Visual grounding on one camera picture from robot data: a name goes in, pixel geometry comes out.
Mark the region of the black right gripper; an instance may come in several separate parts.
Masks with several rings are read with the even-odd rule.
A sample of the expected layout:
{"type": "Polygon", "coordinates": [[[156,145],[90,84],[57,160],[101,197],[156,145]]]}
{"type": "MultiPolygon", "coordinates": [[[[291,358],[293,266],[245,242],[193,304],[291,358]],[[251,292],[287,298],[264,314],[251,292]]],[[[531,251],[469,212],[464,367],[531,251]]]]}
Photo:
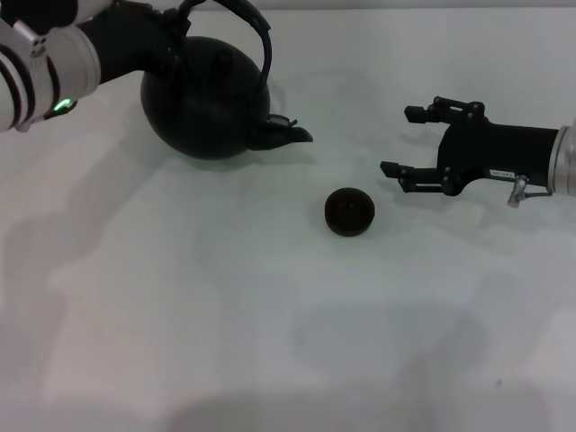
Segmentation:
{"type": "Polygon", "coordinates": [[[384,175],[396,179],[404,193],[456,196],[475,180],[512,182],[517,176],[525,176],[530,185],[548,186],[558,130],[492,123],[483,103],[440,96],[428,107],[409,105],[404,114],[410,123],[451,125],[440,142],[436,168],[380,164],[384,175]]]}

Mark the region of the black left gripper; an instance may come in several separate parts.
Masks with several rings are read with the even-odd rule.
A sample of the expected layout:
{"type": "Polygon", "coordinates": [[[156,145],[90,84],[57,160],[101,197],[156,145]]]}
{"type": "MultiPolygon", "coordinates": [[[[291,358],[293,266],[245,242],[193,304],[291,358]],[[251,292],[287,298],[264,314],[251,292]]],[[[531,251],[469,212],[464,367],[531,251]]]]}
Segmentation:
{"type": "Polygon", "coordinates": [[[188,19],[197,0],[184,0],[164,12],[149,4],[114,4],[95,18],[81,23],[79,30],[94,46],[100,64],[100,83],[131,72],[158,77],[171,75],[186,59],[188,19]]]}

